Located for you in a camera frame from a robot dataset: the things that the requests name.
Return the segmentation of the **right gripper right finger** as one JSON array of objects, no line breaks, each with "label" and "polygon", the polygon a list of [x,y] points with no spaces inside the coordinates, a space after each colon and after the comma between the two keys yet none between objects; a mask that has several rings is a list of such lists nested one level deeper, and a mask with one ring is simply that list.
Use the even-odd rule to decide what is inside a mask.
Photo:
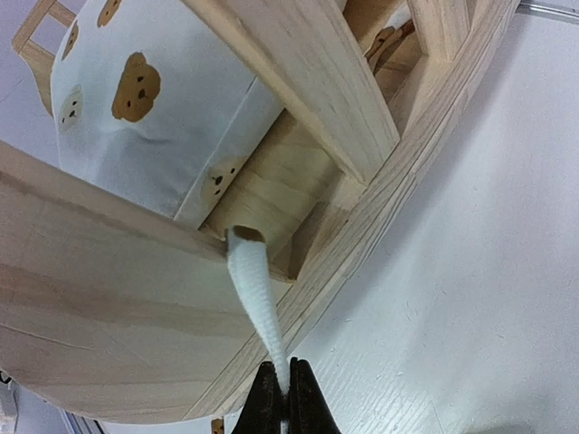
[{"label": "right gripper right finger", "polygon": [[289,433],[340,434],[308,361],[290,360]]}]

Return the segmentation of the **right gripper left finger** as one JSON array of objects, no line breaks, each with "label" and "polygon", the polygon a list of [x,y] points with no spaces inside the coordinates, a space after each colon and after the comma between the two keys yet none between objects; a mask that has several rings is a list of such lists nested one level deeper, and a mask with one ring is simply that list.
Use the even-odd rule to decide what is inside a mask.
[{"label": "right gripper left finger", "polygon": [[280,434],[282,394],[272,362],[263,362],[232,434]]}]

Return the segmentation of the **wooden pet bed frame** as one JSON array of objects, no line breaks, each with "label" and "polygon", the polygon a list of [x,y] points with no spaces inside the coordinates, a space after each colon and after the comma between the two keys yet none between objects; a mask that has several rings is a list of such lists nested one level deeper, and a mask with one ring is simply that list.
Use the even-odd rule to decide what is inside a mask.
[{"label": "wooden pet bed frame", "polygon": [[[318,1],[189,1],[345,172],[297,231],[309,242],[278,303],[295,347],[356,273],[459,122],[517,3],[465,15],[412,2],[416,31],[470,29],[451,61],[421,59],[386,103],[346,19]],[[265,352],[226,246],[1,146],[1,365],[97,420],[167,423],[236,409]]]}]

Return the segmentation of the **bear print cream cushion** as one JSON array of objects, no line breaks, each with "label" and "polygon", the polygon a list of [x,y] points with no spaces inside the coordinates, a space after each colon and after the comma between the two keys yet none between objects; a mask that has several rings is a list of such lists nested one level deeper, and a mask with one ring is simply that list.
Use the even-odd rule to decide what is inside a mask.
[{"label": "bear print cream cushion", "polygon": [[89,1],[51,75],[61,168],[184,225],[239,222],[233,188],[286,138],[304,173],[367,182],[399,140],[333,1]]}]

